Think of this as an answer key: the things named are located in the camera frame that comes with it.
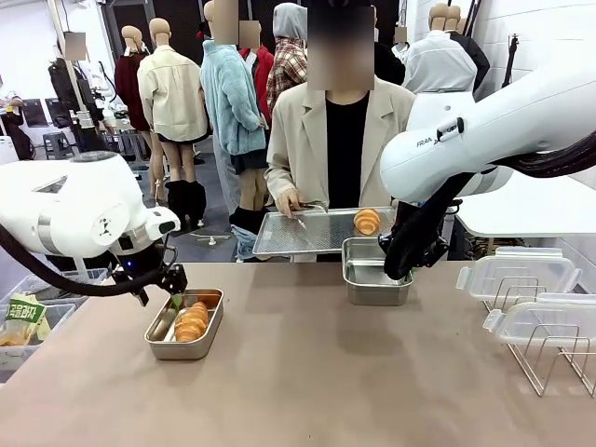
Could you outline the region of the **person's right hand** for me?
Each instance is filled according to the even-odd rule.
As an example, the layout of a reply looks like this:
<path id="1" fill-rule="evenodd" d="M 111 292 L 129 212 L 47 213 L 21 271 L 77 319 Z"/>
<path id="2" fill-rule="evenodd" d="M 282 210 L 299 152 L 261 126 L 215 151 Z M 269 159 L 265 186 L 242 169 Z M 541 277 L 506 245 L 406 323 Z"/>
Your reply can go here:
<path id="1" fill-rule="evenodd" d="M 282 191 L 276 198 L 276 207 L 278 212 L 292 219 L 295 211 L 303 209 L 301 203 L 302 197 L 298 189 L 289 188 Z"/>

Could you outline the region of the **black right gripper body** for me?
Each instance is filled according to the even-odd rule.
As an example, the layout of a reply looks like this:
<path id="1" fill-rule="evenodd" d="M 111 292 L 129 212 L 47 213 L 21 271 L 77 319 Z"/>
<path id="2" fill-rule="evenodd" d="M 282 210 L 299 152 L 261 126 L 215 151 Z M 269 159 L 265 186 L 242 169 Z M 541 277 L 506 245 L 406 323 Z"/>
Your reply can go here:
<path id="1" fill-rule="evenodd" d="M 432 267 L 449 251 L 449 243 L 443 238 L 438 237 L 423 252 L 422 257 L 414 265 L 415 268 Z"/>

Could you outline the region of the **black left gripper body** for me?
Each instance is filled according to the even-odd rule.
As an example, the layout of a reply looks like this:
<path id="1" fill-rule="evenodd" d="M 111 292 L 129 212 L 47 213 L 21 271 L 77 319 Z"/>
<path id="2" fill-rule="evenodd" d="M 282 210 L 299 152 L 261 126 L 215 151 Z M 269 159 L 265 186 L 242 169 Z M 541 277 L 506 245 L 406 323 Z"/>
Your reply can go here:
<path id="1" fill-rule="evenodd" d="M 169 295 L 183 294 L 187 287 L 188 280 L 182 264 L 166 266 L 162 271 L 160 288 Z"/>

